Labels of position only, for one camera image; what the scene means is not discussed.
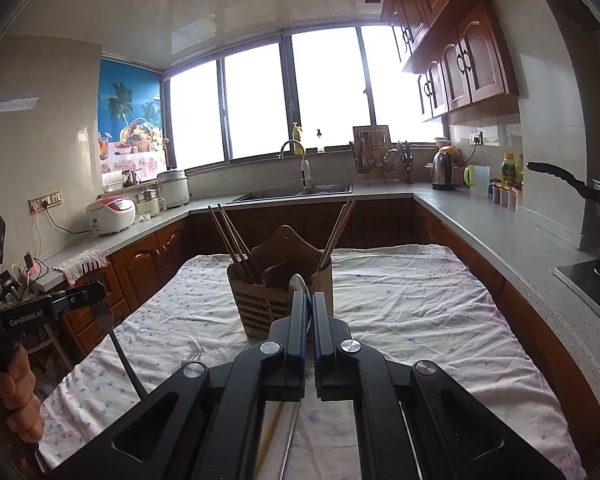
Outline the left hand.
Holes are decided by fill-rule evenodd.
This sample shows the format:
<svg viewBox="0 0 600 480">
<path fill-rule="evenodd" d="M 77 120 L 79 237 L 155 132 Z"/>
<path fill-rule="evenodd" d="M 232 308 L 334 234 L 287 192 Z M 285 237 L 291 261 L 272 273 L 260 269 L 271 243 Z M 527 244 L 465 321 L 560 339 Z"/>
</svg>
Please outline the left hand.
<svg viewBox="0 0 600 480">
<path fill-rule="evenodd" d="M 45 422 L 35 384 L 27 351 L 18 344 L 6 372 L 0 372 L 0 401 L 7 412 L 3 416 L 6 427 L 26 443 L 36 443 L 44 434 Z"/>
</svg>

